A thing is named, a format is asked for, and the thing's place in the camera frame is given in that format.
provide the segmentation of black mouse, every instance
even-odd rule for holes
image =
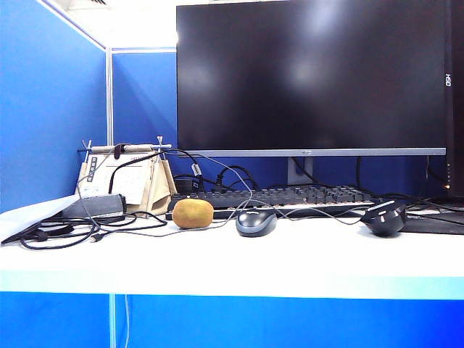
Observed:
[[[235,225],[240,236],[261,237],[276,226],[277,216],[272,210],[244,210],[237,215]]]
[[[376,236],[394,236],[405,227],[406,205],[396,201],[375,205],[366,210],[361,222]]]

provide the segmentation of computer monitor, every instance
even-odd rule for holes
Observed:
[[[448,7],[179,6],[178,147],[228,157],[445,154]]]

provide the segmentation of ceiling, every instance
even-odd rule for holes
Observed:
[[[49,0],[49,3],[65,11],[85,32],[112,48],[175,47],[175,7],[178,4],[210,2],[219,1]]]

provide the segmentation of mouse pad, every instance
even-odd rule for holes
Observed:
[[[450,212],[445,214],[427,214],[432,218],[447,219],[464,224],[464,212]],[[449,221],[434,220],[427,217],[408,216],[405,227],[400,232],[414,233],[438,233],[438,234],[462,234],[464,225],[458,225]]]

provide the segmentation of monitor bezel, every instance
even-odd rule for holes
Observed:
[[[237,2],[261,2],[256,1],[233,1]],[[196,6],[220,6],[227,4],[222,1],[217,4],[184,4],[176,7],[196,7]],[[339,157],[339,156],[443,156],[447,155],[447,147],[450,142],[449,129],[454,120],[454,110],[452,106],[453,88],[452,84],[447,83],[447,77],[452,80],[452,47],[451,47],[451,0],[443,0],[444,6],[444,114],[443,123],[445,124],[445,146],[444,147],[417,147],[417,148],[366,148],[366,149],[184,149],[191,154],[199,154],[208,157]],[[178,43],[176,44],[176,88],[178,87]],[[176,106],[178,106],[178,94],[176,94]],[[176,109],[176,132],[178,141],[178,107]]]

